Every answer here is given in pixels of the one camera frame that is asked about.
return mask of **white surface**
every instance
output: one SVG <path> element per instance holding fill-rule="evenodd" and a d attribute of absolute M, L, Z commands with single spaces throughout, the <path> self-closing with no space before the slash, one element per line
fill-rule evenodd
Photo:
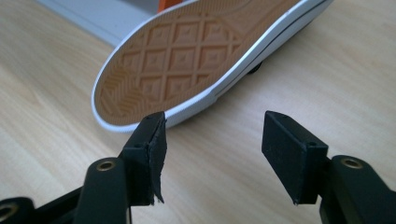
<path fill-rule="evenodd" d="M 159 0 L 36 0 L 116 47 L 157 13 Z"/>

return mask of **wood grain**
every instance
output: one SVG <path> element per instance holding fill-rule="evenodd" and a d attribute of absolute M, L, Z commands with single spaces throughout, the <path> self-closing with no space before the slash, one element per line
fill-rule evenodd
<path fill-rule="evenodd" d="M 335 1 L 258 72 L 168 130 L 165 204 L 134 207 L 134 222 L 320 223 L 318 204 L 294 206 L 261 153 L 266 110 L 298 120 L 329 157 L 369 162 L 396 189 L 395 9 Z M 111 51 L 34 1 L 0 2 L 0 200 L 48 203 L 120 153 L 129 135 L 100 128 L 90 102 Z"/>

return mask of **orange object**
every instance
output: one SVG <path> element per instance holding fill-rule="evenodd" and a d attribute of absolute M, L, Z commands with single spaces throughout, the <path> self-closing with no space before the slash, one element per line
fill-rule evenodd
<path fill-rule="evenodd" d="M 183 0 L 160 0 L 160 4 L 158 5 L 158 12 L 161 12 L 181 2 L 183 2 Z"/>

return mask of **sneaker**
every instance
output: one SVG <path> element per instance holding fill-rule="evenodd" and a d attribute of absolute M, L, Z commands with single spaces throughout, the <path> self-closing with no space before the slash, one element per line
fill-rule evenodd
<path fill-rule="evenodd" d="M 200 0 L 170 7 L 111 53 L 92 90 L 101 126 L 132 132 L 164 111 L 167 127 L 209 107 L 332 0 Z"/>

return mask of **metal rivet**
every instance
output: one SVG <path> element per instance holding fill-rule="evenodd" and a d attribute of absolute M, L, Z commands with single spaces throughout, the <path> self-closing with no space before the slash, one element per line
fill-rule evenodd
<path fill-rule="evenodd" d="M 98 171 L 108 171 L 113 169 L 116 166 L 114 161 L 102 161 L 96 166 Z"/>
<path fill-rule="evenodd" d="M 363 165 L 361 162 L 354 160 L 352 158 L 343 158 L 341 159 L 341 163 L 343 163 L 345 166 L 352 168 L 352 169 L 362 169 Z"/>
<path fill-rule="evenodd" d="M 7 220 L 17 213 L 19 207 L 16 203 L 5 203 L 0 205 L 0 222 Z"/>

